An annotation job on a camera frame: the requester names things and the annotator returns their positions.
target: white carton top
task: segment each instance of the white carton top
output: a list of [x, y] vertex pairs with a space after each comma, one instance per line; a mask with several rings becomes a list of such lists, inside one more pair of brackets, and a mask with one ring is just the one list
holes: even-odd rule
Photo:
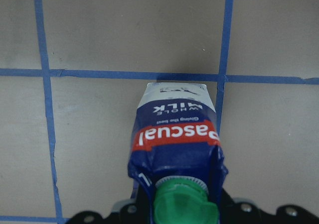
[[189, 99], [198, 101], [216, 112], [207, 91], [207, 86], [205, 84], [195, 83], [148, 83], [138, 108], [151, 101], [171, 99]]

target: gray floor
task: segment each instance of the gray floor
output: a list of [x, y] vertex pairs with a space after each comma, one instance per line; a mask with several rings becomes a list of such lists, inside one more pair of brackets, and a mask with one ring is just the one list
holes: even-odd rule
[[[42, 4], [50, 69], [219, 72], [225, 0]], [[40, 70], [34, 0], [0, 0], [0, 11], [0, 68]], [[227, 74], [319, 77], [318, 24], [319, 0], [234, 0]], [[130, 196], [131, 129], [153, 81], [51, 77], [64, 218], [106, 216]], [[217, 83], [200, 83], [215, 104]], [[42, 77], [2, 74], [0, 96], [0, 224], [55, 218]], [[319, 215], [318, 109], [319, 85], [227, 82], [220, 136], [230, 195], [271, 213], [295, 203]]]

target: red label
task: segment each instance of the red label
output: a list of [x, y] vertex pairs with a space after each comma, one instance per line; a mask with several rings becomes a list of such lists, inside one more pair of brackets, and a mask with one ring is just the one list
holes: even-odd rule
[[154, 146], [200, 142], [220, 146], [216, 129], [213, 123], [208, 120], [147, 126], [135, 135], [132, 151], [151, 151]]

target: pascual logo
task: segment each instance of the pascual logo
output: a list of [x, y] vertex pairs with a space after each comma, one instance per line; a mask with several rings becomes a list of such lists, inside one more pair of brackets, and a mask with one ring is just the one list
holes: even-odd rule
[[132, 151], [151, 151], [156, 146], [189, 143], [220, 145], [213, 123], [204, 120], [203, 122], [147, 126], [135, 134]]
[[172, 103], [168, 105], [155, 106], [153, 107], [153, 113], [157, 113], [157, 115], [161, 115], [163, 113], [176, 113], [181, 111], [191, 111], [191, 110], [199, 110], [203, 109], [202, 105], [193, 104], [191, 102], [181, 102], [181, 103]]

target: green plastic cap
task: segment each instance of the green plastic cap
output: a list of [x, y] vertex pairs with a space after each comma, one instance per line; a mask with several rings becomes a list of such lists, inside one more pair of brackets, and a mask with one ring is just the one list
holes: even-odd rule
[[161, 184], [154, 200], [156, 224], [216, 224], [218, 208], [192, 180], [174, 178]]

